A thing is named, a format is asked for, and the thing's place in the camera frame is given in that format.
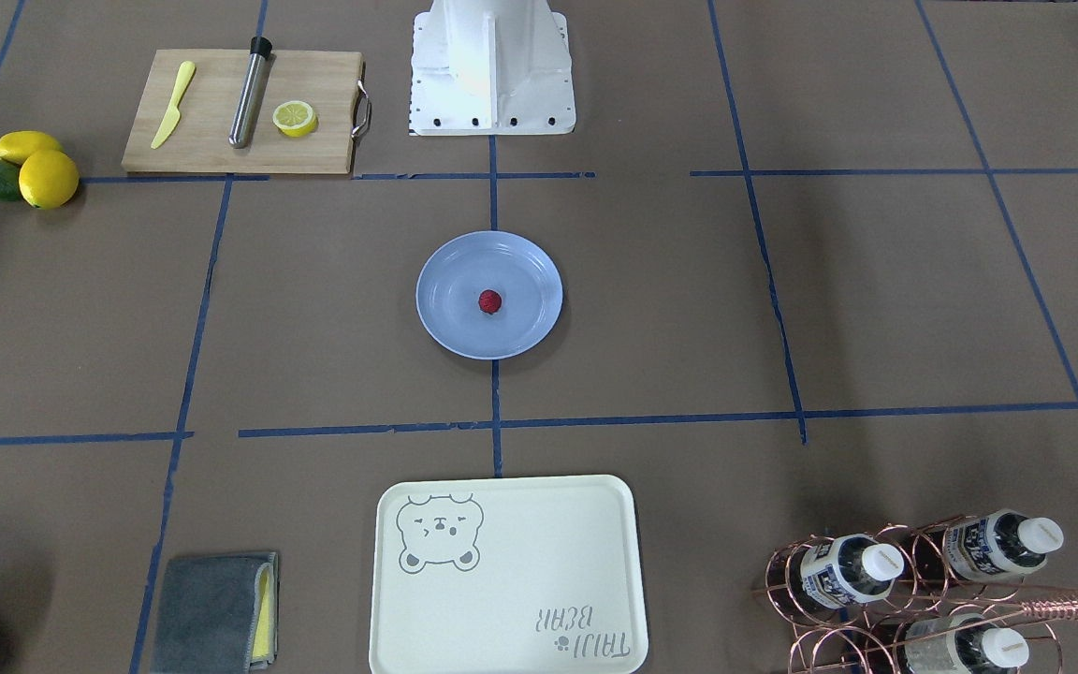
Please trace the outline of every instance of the plate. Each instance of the plate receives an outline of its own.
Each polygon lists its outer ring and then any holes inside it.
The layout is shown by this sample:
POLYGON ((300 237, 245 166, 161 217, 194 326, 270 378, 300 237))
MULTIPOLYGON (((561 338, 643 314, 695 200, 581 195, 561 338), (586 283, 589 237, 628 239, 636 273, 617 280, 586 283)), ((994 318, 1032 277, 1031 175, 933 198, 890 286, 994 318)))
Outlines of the plate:
POLYGON ((628 674, 647 658, 621 479, 402 482, 376 532, 373 674, 628 674))
POLYGON ((423 328, 461 357, 516 357, 551 332, 564 284, 548 252, 508 231, 474 231, 437 249, 418 274, 415 303, 423 328), (480 311, 484 290, 501 308, 480 311))

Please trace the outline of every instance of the red berry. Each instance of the red berry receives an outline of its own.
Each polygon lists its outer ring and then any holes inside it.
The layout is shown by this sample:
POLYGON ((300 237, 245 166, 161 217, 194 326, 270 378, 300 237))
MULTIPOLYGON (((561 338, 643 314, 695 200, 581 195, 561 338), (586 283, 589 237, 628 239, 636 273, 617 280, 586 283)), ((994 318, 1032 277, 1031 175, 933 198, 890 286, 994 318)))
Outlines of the red berry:
POLYGON ((497 310, 501 308, 501 295, 497 294, 496 291, 485 290, 484 293, 480 294, 476 303, 480 304, 480 311, 497 313, 497 310))

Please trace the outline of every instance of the gray towel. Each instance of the gray towel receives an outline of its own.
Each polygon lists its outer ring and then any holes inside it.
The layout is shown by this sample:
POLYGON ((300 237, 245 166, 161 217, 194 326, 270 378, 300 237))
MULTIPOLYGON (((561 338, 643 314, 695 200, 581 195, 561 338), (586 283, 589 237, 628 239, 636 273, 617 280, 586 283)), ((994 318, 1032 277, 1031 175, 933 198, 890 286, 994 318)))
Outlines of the gray towel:
POLYGON ((168 560, 152 674, 247 673, 265 568, 277 584, 273 551, 168 560))

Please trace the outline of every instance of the cutting board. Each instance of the cutting board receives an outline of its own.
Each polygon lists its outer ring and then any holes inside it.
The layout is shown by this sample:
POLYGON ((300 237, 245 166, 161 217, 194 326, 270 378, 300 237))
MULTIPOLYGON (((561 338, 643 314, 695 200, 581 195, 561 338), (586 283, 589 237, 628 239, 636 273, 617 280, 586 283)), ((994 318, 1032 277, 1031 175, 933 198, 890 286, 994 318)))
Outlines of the cutting board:
POLYGON ((152 60, 136 123, 124 150, 124 169, 161 173, 313 173, 351 170, 351 115, 364 57, 356 52, 273 52, 268 84, 251 143, 231 148, 239 90, 248 73, 247 50, 161 50, 152 60), (161 148, 151 149, 177 68, 197 66, 181 106, 181 121, 161 148), (285 101, 310 102, 318 128, 290 138, 273 126, 273 111, 285 101))

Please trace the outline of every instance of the white bottle cap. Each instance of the white bottle cap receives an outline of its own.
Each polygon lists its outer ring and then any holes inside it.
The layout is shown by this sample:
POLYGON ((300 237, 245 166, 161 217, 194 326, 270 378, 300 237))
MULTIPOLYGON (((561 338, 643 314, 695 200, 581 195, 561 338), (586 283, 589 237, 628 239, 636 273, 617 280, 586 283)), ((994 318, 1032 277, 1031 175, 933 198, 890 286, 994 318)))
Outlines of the white bottle cap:
POLYGON ((996 666, 1012 670, 1031 660, 1031 644, 1017 630, 1009 628, 990 628, 981 636, 980 649, 996 666))
POLYGON ((863 564, 863 570, 876 580, 893 580, 906 570, 906 558, 901 555, 901 550, 886 542, 869 546, 859 562, 863 564))
POLYGON ((1032 553, 1047 554, 1062 547, 1062 528, 1054 520, 1034 517, 1018 524, 1018 538, 1032 553))

